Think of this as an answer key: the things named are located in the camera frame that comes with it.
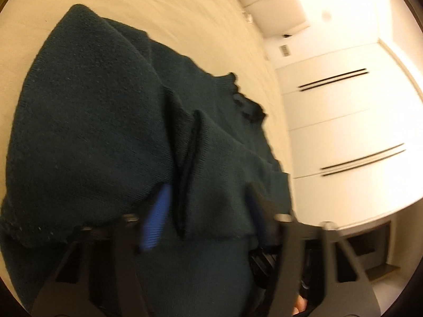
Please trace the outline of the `dark green knit sweater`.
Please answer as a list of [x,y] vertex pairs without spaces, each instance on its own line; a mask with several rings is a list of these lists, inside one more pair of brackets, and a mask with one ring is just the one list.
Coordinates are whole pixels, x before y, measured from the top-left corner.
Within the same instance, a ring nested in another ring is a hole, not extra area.
[[248,188],[290,210],[264,119],[235,74],[71,7],[27,73],[6,155],[1,251],[24,307],[100,231],[90,272],[109,315],[122,241],[156,316],[247,316],[260,295]]

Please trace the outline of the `beige bed mattress sheet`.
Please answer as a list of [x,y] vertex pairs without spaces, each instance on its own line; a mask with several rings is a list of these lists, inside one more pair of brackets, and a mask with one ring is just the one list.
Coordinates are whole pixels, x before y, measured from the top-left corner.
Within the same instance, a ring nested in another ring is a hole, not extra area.
[[63,16],[81,4],[102,18],[144,31],[216,76],[235,74],[240,93],[265,113],[263,130],[275,159],[285,155],[282,102],[261,36],[236,0],[10,0],[1,12],[1,197],[14,112],[27,73]]

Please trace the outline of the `cream padded headboard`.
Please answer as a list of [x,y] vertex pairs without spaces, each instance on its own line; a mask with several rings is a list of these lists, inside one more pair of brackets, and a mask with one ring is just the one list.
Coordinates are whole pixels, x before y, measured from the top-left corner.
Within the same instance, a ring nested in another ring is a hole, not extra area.
[[300,0],[239,0],[265,38],[293,35],[310,26]]

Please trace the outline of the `wall switch plate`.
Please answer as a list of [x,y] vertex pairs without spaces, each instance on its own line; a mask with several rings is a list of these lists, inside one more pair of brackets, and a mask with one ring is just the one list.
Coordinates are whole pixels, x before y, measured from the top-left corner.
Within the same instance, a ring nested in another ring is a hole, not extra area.
[[284,57],[289,57],[291,55],[291,51],[289,49],[289,46],[287,46],[287,44],[283,44],[279,46],[279,49]]

